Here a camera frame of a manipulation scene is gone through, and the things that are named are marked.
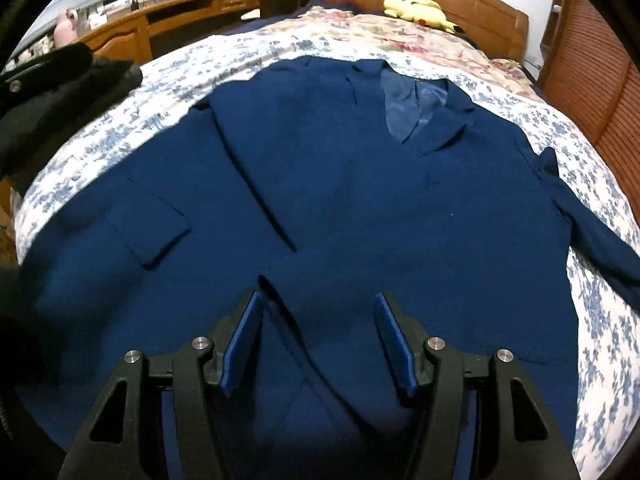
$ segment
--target yellow plush toy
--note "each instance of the yellow plush toy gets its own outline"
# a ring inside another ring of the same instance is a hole
[[[385,14],[392,18],[401,18],[408,22],[439,28],[445,32],[464,32],[447,17],[433,0],[385,0]]]

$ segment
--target bed sheet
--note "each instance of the bed sheet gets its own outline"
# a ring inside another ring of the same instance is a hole
[[[385,59],[405,75],[452,80],[474,102],[520,126],[537,153],[545,146],[554,147],[560,175],[580,200],[636,252],[640,250],[640,231],[626,197],[567,117],[547,104],[472,75],[467,68],[449,66],[447,59],[388,48],[388,44],[362,36],[350,41],[348,27],[335,37],[323,33],[318,23],[287,30],[273,26],[237,36],[211,36],[146,64],[142,86],[73,136],[35,179],[15,218],[18,258],[24,259],[43,225],[73,195],[177,123],[213,87],[248,79],[278,60],[309,55]],[[574,250],[569,251],[567,275],[579,323],[573,453],[582,478],[594,480],[619,451],[640,414],[640,329],[638,316]]]

